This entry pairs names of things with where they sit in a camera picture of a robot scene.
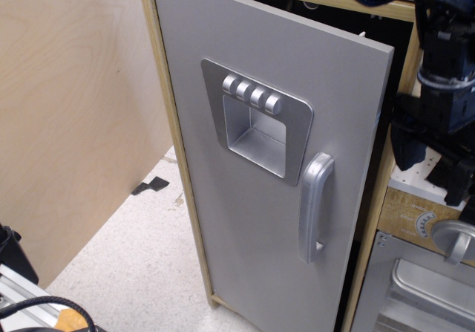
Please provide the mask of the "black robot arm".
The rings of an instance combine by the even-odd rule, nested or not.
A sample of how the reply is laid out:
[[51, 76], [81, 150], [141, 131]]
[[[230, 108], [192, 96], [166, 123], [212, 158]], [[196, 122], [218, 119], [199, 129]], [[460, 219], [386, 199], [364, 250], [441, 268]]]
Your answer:
[[[355, 0], [378, 7], [395, 0]], [[421, 94], [397, 94], [391, 122], [396, 165], [408, 170], [432, 148], [441, 162], [429, 174], [457, 206], [474, 194], [474, 0], [412, 0], [423, 51]]]

